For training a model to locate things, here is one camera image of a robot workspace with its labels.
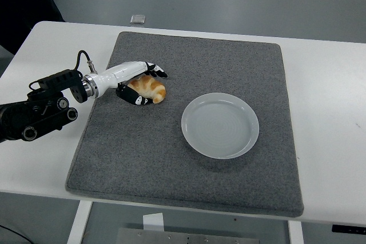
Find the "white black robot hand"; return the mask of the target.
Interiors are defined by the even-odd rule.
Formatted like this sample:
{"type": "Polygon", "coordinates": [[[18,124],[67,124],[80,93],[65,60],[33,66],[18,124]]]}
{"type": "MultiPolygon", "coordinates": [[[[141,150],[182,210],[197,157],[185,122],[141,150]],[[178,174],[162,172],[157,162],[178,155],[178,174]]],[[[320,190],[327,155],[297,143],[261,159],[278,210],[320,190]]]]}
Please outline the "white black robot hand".
{"type": "Polygon", "coordinates": [[[103,73],[84,76],[89,97],[99,98],[108,89],[132,105],[158,104],[166,97],[164,84],[155,77],[166,78],[162,68],[149,62],[125,62],[103,73]]]}

